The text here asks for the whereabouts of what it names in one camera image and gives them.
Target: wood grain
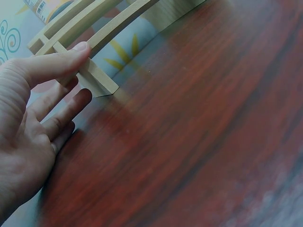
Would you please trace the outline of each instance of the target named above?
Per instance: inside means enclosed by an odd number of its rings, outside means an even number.
[[[134,61],[58,156],[40,226],[301,226],[302,1],[208,0]]]

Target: red wooden surface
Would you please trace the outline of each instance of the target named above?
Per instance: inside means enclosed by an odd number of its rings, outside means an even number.
[[[208,0],[132,65],[58,156],[40,226],[303,226],[303,1]]]

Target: miniature wooden chair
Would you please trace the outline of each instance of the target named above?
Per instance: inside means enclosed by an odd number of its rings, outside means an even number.
[[[113,94],[118,85],[91,60],[117,34],[159,0],[130,0],[131,5],[97,31],[88,43],[91,56],[77,74],[79,82],[90,89],[93,95]],[[161,31],[204,0],[162,0],[146,15]],[[122,0],[76,0],[55,19],[47,24],[28,44],[35,55],[65,52],[83,32],[91,27]],[[58,80],[66,84],[71,78]]]

